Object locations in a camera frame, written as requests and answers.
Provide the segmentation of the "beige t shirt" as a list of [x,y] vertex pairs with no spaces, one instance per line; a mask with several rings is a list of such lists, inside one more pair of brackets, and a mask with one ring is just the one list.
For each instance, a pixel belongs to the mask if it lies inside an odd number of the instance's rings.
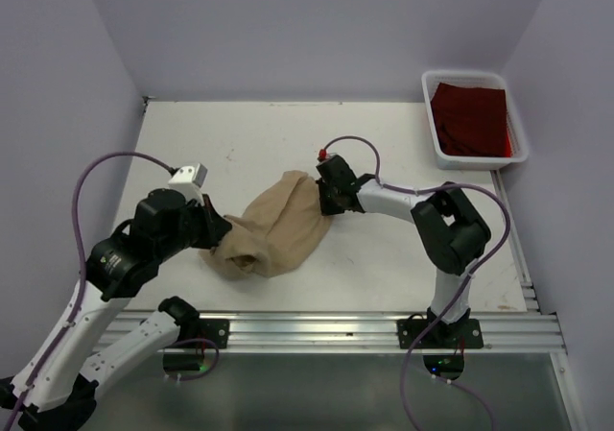
[[240,217],[224,217],[231,231],[202,261],[226,279],[290,273],[316,250],[332,224],[320,211],[316,180],[287,171],[257,196]]

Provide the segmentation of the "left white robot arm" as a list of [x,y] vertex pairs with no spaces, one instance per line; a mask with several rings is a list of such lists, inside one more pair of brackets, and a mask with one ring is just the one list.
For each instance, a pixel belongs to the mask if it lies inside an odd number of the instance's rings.
[[170,297],[132,332],[102,351],[94,347],[107,327],[161,265],[186,249],[220,245],[232,225],[207,196],[187,200],[156,189],[131,219],[96,244],[61,318],[35,357],[1,381],[1,405],[10,424],[24,430],[78,430],[109,388],[143,360],[166,347],[214,347],[199,337],[199,313]]

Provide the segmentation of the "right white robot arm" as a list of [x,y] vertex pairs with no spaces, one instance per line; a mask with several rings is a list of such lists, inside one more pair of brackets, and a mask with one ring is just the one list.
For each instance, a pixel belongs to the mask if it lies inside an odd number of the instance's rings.
[[317,170],[320,211],[383,214],[414,225],[436,267],[436,289],[427,309],[427,334],[433,344],[449,347],[468,321],[469,268],[484,254],[491,231],[462,189],[447,182],[425,194],[385,187],[373,174],[356,176],[345,159],[321,151]]

